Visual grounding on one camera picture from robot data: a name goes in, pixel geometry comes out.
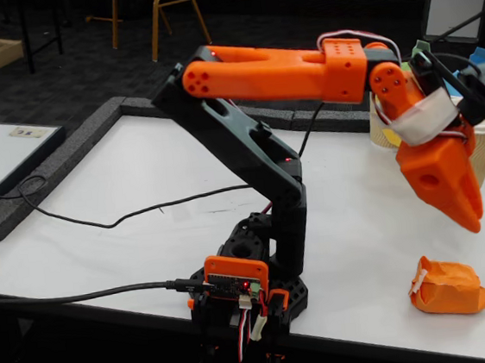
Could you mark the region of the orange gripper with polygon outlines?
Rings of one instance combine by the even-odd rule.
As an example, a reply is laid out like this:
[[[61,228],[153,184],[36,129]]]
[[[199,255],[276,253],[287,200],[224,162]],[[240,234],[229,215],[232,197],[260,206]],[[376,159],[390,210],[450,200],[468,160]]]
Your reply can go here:
[[[476,234],[482,227],[483,206],[471,157],[474,127],[462,126],[462,133],[464,140],[439,136],[414,147],[401,142],[396,160],[421,200]]]

